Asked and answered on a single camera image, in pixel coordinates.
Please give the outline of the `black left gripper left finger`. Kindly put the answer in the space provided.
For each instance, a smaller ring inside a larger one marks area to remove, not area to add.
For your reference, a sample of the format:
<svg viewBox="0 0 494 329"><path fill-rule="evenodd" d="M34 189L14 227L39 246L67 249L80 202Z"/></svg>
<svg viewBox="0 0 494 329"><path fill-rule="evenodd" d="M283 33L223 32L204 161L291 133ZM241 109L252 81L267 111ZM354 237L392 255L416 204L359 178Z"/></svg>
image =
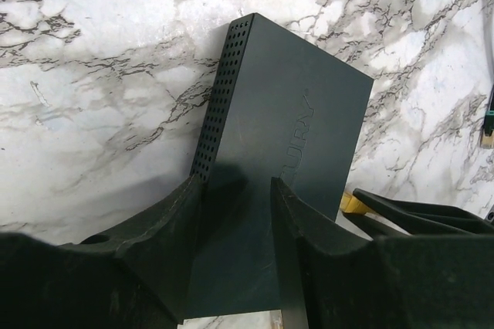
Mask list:
<svg viewBox="0 0 494 329"><path fill-rule="evenodd" d="M176 328L185 318L201 211L191 176L81 243L1 235L3 328Z"/></svg>

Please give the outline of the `black network switch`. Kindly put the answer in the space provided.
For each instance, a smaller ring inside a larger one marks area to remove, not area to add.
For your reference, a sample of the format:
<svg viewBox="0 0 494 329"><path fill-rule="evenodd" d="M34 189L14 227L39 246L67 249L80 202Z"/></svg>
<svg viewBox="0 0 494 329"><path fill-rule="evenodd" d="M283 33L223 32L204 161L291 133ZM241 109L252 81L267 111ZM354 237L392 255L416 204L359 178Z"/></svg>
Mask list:
<svg viewBox="0 0 494 329"><path fill-rule="evenodd" d="M279 306L271 180L334 219L373 83L258 13L229 24L191 166L204 192L187 317Z"/></svg>

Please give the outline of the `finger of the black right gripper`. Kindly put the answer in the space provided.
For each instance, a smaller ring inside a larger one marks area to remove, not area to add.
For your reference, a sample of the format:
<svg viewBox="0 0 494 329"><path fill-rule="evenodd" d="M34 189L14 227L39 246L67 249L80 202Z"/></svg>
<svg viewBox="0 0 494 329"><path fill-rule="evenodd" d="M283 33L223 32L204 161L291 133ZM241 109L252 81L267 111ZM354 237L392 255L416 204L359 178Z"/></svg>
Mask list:
<svg viewBox="0 0 494 329"><path fill-rule="evenodd" d="M492 235L493 224L450 205L398 201L356 189L349 212L377 214L415 235Z"/></svg>

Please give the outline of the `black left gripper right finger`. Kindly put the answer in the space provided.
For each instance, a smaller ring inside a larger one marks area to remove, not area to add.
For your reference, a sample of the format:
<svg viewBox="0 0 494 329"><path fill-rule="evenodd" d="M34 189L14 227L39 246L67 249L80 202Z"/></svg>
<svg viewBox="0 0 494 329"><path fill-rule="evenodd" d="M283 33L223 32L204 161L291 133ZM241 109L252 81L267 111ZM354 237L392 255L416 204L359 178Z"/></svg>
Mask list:
<svg viewBox="0 0 494 329"><path fill-rule="evenodd" d="M356 235L271 182L286 328L491 328L493 234L415 235L348 212Z"/></svg>

